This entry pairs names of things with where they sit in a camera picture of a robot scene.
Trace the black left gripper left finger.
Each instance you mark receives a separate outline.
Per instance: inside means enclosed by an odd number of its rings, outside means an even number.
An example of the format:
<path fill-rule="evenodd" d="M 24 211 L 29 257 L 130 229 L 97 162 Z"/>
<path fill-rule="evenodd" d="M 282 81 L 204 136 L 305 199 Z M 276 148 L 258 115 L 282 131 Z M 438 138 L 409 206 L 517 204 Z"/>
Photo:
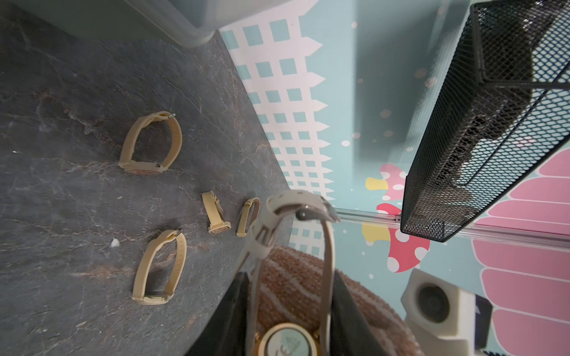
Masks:
<path fill-rule="evenodd" d="M 245 355 L 249 277 L 239 272 L 186 356 Z"/>

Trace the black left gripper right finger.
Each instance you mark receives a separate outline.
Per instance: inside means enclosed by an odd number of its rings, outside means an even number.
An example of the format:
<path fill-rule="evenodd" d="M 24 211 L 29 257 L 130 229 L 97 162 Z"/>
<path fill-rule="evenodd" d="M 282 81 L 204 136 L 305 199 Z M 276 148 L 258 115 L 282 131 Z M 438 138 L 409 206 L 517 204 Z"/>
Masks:
<path fill-rule="evenodd" d="M 387 355 L 338 272 L 334 274 L 332 288 L 330 354 Z"/>

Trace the cream watch front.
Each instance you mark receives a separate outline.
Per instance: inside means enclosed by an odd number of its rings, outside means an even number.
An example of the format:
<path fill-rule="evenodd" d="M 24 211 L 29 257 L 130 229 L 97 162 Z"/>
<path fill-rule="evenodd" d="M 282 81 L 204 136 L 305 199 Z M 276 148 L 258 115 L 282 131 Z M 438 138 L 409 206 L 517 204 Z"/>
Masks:
<path fill-rule="evenodd" d="M 163 291 L 153 291 L 150 295 L 147 293 L 147 283 L 149 277 L 155 284 L 158 272 L 167 270 L 167 266 L 160 267 L 154 264 L 154 258 L 157 253 L 167 244 L 175 242 L 176 254 L 169 279 L 166 282 Z M 132 289 L 132 300 L 144 306 L 159 306 L 166 304 L 175 295 L 176 288 L 181 279 L 187 255 L 187 241 L 182 229 L 165 230 L 158 237 L 148 243 L 147 249 L 141 258 L 137 273 L 134 279 Z"/>

